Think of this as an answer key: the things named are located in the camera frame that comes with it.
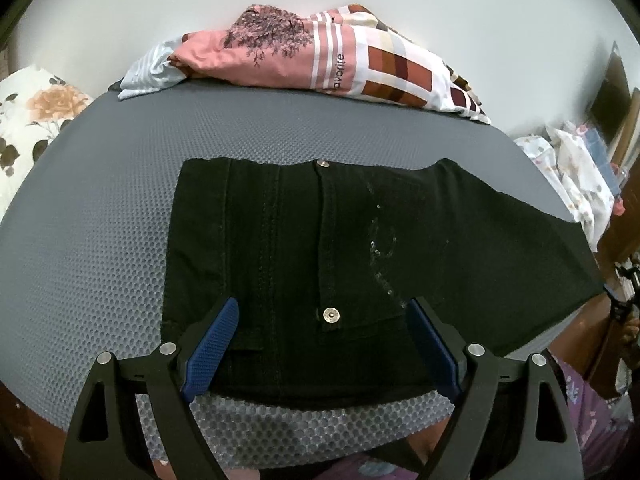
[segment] bubble texture surface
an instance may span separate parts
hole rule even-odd
[[[424,168],[450,158],[497,190],[568,218],[544,177],[492,126],[311,92],[211,81],[96,99],[47,148],[0,225],[0,380],[66,430],[93,360],[160,344],[164,258],[188,158],[293,164],[326,158]],[[164,458],[139,398],[152,457]],[[215,396],[191,405],[222,466],[343,456],[437,422],[436,394],[372,408],[294,412]]]

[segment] floral pillow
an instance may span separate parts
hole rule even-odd
[[[0,81],[0,219],[47,146],[91,101],[35,66]]]

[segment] black jeans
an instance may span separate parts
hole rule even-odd
[[[404,325],[406,300],[424,296],[467,342],[505,355],[601,286],[580,224],[450,160],[415,171],[188,160],[162,340],[234,296],[239,328],[214,391],[304,409],[380,403],[433,389]]]

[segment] pillow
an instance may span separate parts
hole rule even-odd
[[[0,219],[49,143],[91,101],[33,65],[0,81]]]
[[[185,34],[168,59],[187,77],[311,89],[491,123],[464,78],[361,5],[308,18],[251,6],[227,30]]]

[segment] tree print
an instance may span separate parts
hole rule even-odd
[[[305,29],[303,19],[293,12],[253,6],[227,31],[224,48],[246,47],[246,56],[254,56],[254,65],[259,67],[265,52],[291,58],[312,41],[313,35]]]

